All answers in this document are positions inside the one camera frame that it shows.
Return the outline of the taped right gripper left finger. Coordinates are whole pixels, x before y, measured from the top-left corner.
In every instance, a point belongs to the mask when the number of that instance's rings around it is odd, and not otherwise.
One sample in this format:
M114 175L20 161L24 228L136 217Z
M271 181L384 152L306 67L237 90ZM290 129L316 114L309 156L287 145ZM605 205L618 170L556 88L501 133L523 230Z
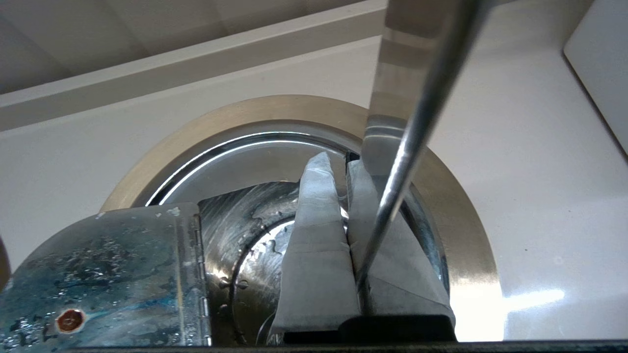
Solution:
M336 331L360 315L354 268L330 158L310 158L300 178L269 335Z

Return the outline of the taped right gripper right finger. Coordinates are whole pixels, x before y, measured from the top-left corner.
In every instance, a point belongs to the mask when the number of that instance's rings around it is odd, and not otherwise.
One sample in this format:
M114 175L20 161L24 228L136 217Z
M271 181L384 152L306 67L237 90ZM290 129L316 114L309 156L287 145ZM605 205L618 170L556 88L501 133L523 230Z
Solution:
M347 163L348 245L355 271L366 263L378 193L359 159ZM413 228L401 212L391 221L358 293L364 315L359 333L379 337L455 341L455 315L442 284Z

